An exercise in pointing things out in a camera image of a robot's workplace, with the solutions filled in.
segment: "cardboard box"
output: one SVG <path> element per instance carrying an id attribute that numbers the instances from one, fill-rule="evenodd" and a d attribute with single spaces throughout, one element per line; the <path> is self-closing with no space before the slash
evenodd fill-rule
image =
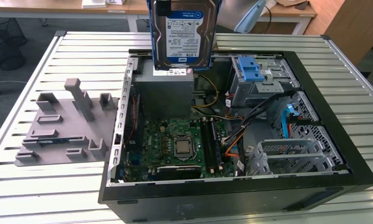
<path id="1" fill-rule="evenodd" d="M 306 2 L 307 0 L 276 0 L 278 3 L 280 3 L 283 6 L 294 6 L 298 5 L 303 2 Z"/>
<path id="2" fill-rule="evenodd" d="M 106 8 L 106 0 L 83 0 L 82 8 Z"/>
<path id="3" fill-rule="evenodd" d="M 107 0 L 108 4 L 123 5 L 126 0 Z"/>

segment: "blue drive bay latch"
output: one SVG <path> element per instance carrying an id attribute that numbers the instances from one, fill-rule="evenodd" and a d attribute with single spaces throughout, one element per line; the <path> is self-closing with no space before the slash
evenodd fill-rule
<path id="1" fill-rule="evenodd" d="M 239 68 L 243 72 L 243 79 L 248 82 L 264 81 L 266 77 L 260 73 L 260 65 L 252 57 L 238 57 Z"/>

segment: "white cable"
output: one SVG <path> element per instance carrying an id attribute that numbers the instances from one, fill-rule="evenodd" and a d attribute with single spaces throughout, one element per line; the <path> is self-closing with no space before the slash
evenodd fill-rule
<path id="1" fill-rule="evenodd" d="M 222 119 L 226 119 L 226 120 L 234 120 L 234 118 L 226 118 L 226 117 L 222 117 L 222 116 L 218 116 L 218 115 L 206 115 L 196 108 L 192 107 L 192 109 L 195 109 L 195 111 L 198 113 L 200 113 L 200 115 L 203 115 L 204 117 L 215 117 L 215 118 L 222 118 Z"/>
<path id="2" fill-rule="evenodd" d="M 23 81 L 0 81 L 0 83 L 28 83 L 28 82 L 23 82 Z"/>

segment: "desk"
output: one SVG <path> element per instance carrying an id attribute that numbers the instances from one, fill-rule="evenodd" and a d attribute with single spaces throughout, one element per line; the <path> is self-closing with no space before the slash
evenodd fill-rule
<path id="1" fill-rule="evenodd" d="M 373 171 L 373 88 L 331 41 L 307 35 L 218 34 L 219 49 L 291 50 L 351 135 Z M 122 224 L 98 203 L 104 162 L 16 167 L 40 93 L 71 98 L 67 78 L 79 78 L 95 98 L 122 96 L 130 49 L 150 49 L 150 33 L 68 32 L 56 36 L 0 129 L 0 224 Z M 180 223 L 373 223 L 373 187 L 310 211 L 195 219 Z"/>
<path id="2" fill-rule="evenodd" d="M 274 22 L 295 22 L 295 35 L 304 34 L 318 13 L 311 6 L 306 10 L 278 4 L 272 9 Z M 131 32 L 138 32 L 138 19 L 150 19 L 147 0 L 127 0 L 123 6 L 108 4 L 107 8 L 82 9 L 82 0 L 0 0 L 0 17 L 15 18 L 84 18 L 127 19 Z M 270 21 L 264 14 L 259 21 Z"/>
<path id="3" fill-rule="evenodd" d="M 132 0 L 130 3 L 130 13 L 134 14 L 128 17 L 128 20 L 138 19 L 150 19 L 148 7 L 146 4 L 147 0 Z M 304 31 L 308 27 L 310 21 L 312 18 L 318 16 L 316 11 L 311 6 L 307 7 L 306 10 L 299 10 L 295 7 L 284 7 L 278 4 L 274 8 L 271 8 L 272 13 L 272 22 L 294 22 L 298 23 L 294 35 L 303 35 Z M 270 13 L 266 13 L 259 21 L 268 22 L 270 21 Z"/>

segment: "white slatted surface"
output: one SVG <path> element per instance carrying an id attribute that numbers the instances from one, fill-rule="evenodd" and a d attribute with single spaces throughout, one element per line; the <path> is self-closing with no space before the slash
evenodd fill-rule
<path id="1" fill-rule="evenodd" d="M 328 43 L 318 36 L 220 34 L 218 45 L 220 49 L 296 51 L 373 171 L 373 91 Z M 103 162 L 19 168 L 14 160 L 36 115 L 34 100 L 39 94 L 52 91 L 58 98 L 70 98 L 64 81 L 78 77 L 91 97 L 102 92 L 119 97 L 128 50 L 150 48 L 150 35 L 144 33 L 68 32 L 54 44 L 44 68 L 30 81 L 24 102 L 19 99 L 14 121 L 0 131 L 0 224 L 122 223 L 98 203 Z M 330 223 L 335 222 L 332 217 L 351 223 L 373 223 L 373 187 L 311 211 L 195 222 L 247 223 L 259 219 L 258 223 L 278 223 L 275 219 L 287 218 L 283 223 Z"/>

